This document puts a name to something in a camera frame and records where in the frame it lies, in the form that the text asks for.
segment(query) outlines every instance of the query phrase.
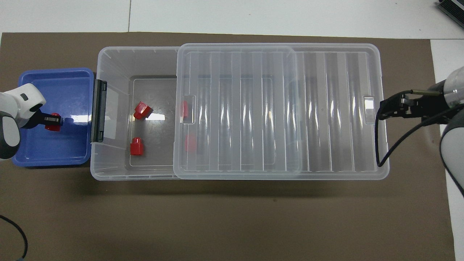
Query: red object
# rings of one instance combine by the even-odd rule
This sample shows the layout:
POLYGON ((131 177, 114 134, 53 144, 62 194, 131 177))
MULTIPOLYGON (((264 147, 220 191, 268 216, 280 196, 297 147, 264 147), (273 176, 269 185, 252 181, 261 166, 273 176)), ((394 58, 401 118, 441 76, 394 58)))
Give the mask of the red object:
POLYGON ((148 114, 150 113, 150 111, 151 111, 150 106, 146 105, 143 102, 139 102, 139 104, 135 108, 134 117, 138 120, 142 118, 146 118, 148 114))
MULTIPOLYGON (((58 113, 52 113, 53 116, 59 116, 58 113)), ((49 131, 60 131, 61 126, 60 125, 45 125, 45 129, 49 131)))
POLYGON ((185 151, 186 152, 196 152, 197 151, 197 139, 192 134, 185 135, 185 151))
POLYGON ((142 144, 141 138, 135 137, 132 139, 132 143, 130 144, 130 154, 131 155, 142 155, 143 154, 143 144, 142 144))
POLYGON ((182 117, 188 118, 188 103, 187 101, 182 102, 182 117))

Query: lid handle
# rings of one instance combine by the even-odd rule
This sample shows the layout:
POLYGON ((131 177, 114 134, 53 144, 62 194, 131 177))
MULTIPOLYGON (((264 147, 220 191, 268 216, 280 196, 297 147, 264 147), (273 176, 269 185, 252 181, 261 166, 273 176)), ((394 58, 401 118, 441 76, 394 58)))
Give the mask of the lid handle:
POLYGON ((92 131, 90 142, 102 142, 105 128, 107 82, 97 79, 93 88, 92 131))

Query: white floor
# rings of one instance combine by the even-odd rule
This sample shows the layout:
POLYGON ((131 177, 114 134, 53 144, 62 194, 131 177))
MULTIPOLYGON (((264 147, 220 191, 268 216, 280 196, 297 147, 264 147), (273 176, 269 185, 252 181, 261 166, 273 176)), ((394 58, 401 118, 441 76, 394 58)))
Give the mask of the white floor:
MULTIPOLYGON (((434 39, 435 79, 441 81, 464 66, 464 29, 442 14, 437 2, 0 0, 0 32, 146 31, 434 39)), ((464 199, 449 177, 447 185, 456 260, 464 261, 464 199)))

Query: black wire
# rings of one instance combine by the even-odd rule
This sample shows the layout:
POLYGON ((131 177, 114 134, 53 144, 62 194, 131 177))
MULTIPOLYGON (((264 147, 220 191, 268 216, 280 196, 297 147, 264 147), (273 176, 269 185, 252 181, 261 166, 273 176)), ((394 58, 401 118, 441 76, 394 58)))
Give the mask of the black wire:
MULTIPOLYGON (((398 94, 395 94, 393 95, 392 97, 396 97, 397 95, 401 95, 403 93, 398 93, 398 94)), ((417 131, 418 129, 420 129, 421 127, 423 126, 426 126, 426 125, 429 125, 431 123, 433 123, 434 121, 436 121, 438 118, 442 117, 443 115, 445 114, 448 114, 452 111, 458 111, 462 108, 464 108, 464 104, 460 104, 458 106, 455 106, 455 107, 452 107, 452 108, 449 108, 445 111, 442 111, 440 113, 437 113, 435 114, 434 116, 426 119, 426 120, 423 120, 421 123, 419 123, 418 125, 414 126, 412 129, 410 129, 408 132, 406 132, 403 136, 401 136, 401 138, 398 139, 398 141, 395 142, 395 144, 393 144, 393 146, 388 150, 388 152, 385 154, 385 156, 383 157, 382 161, 379 160, 379 115, 380 115, 380 112, 381 112, 381 109, 382 107, 379 109, 379 111, 377 112, 377 115, 375 117, 375 158, 377 160, 377 166, 381 167, 383 166, 383 164, 385 164, 385 162, 387 161, 388 157, 390 157, 390 155, 393 153, 393 151, 399 146, 399 144, 401 142, 403 142, 407 137, 409 137, 411 134, 413 134, 415 131, 417 131)))
POLYGON ((23 240, 24 240, 24 253, 22 255, 22 258, 25 258, 26 257, 26 254, 27 254, 27 238, 26 238, 26 234, 24 234, 24 231, 21 229, 20 226, 18 226, 13 220, 5 217, 5 216, 2 216, 0 215, 0 218, 5 220, 6 222, 12 224, 20 233, 21 233, 21 236, 23 237, 23 240))

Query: clear plastic storage box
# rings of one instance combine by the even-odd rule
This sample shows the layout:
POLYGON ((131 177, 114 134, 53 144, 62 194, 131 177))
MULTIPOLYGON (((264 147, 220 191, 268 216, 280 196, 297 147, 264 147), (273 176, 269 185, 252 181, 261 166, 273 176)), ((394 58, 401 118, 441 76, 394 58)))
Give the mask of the clear plastic storage box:
MULTIPOLYGON (((98 180, 382 179, 374 120, 383 99, 370 44, 185 44, 106 47, 98 180), (140 102, 153 108, 132 116, 140 102), (131 156, 141 137, 145 153, 131 156)), ((379 126, 379 148, 387 151, 379 126)))

